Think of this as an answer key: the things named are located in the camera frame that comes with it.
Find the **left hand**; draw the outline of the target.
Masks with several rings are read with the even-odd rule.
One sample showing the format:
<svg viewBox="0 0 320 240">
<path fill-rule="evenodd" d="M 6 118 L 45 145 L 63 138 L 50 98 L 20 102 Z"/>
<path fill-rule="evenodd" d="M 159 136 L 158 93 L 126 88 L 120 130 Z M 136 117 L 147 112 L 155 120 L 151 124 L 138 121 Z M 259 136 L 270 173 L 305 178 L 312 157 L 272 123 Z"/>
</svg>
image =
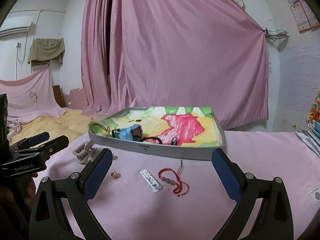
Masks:
<svg viewBox="0 0 320 240">
<path fill-rule="evenodd" d="M 1 197 L 10 201 L 25 220 L 31 216 L 36 194 L 34 178 L 38 176 L 37 172 L 13 178 L 1 176 Z"/>
</svg>

